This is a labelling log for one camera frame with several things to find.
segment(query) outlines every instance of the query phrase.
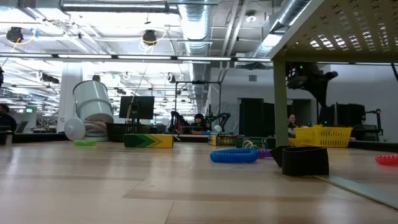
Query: ceiling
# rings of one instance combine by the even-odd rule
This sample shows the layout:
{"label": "ceiling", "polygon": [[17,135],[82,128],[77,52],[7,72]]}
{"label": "ceiling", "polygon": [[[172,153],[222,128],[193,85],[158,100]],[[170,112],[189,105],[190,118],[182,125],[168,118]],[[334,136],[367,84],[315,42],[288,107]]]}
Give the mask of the ceiling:
{"label": "ceiling", "polygon": [[[247,16],[244,16],[240,29],[236,26],[240,13],[246,13],[240,12],[244,1],[240,1],[235,18],[231,18],[233,0],[223,0],[218,5],[211,6],[209,55],[220,56],[228,31],[228,22],[231,19],[235,20],[231,33],[235,29],[239,30],[231,54],[248,53],[255,50],[262,41],[262,27],[266,16],[277,12],[282,0],[245,2],[248,2],[246,12],[252,11],[256,20],[248,22],[245,20]],[[11,27],[22,28],[24,40],[21,44],[15,45],[6,38]],[[141,36],[145,30],[155,30],[158,41],[153,47],[142,43]],[[232,36],[231,34],[228,40],[229,44],[231,44]],[[0,6],[0,52],[186,55],[184,41],[186,39],[181,28],[181,18],[177,14],[109,11],[68,12],[65,14],[59,11],[58,13],[41,13],[37,18],[33,18],[29,12],[9,6]],[[132,95],[136,91],[142,76],[144,76],[139,86],[140,90],[137,90],[136,93],[142,96],[156,96],[156,100],[160,102],[159,108],[162,106],[164,109],[157,112],[163,114],[169,113],[174,106],[172,97],[175,94],[175,85],[167,81],[169,75],[174,76],[176,80],[192,80],[188,63],[82,63],[86,80],[91,80],[93,75],[100,75],[101,81],[105,85],[122,88],[127,95]],[[42,74],[46,74],[62,82],[63,64],[64,62],[60,61],[0,57],[0,65],[3,65],[2,69],[5,71],[3,85],[21,86],[20,88],[2,88],[0,103],[47,105],[39,106],[39,113],[48,116],[56,114],[60,85],[43,82],[40,78]],[[189,85],[185,86],[182,89],[182,94],[178,97],[185,100],[179,105],[181,104],[181,108],[183,108],[180,111],[186,114],[195,113],[198,109],[195,107],[197,99],[189,91],[184,91],[190,88]],[[206,88],[199,88],[199,90],[203,92],[203,98],[206,98]],[[117,94],[115,89],[110,88],[109,96],[117,108],[118,98],[121,95]]]}

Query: yellow basket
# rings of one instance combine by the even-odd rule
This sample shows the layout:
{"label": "yellow basket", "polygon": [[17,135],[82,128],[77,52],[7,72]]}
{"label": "yellow basket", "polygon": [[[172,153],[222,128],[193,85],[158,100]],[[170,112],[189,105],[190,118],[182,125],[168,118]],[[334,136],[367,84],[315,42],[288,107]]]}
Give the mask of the yellow basket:
{"label": "yellow basket", "polygon": [[353,128],[295,128],[304,146],[347,147]]}

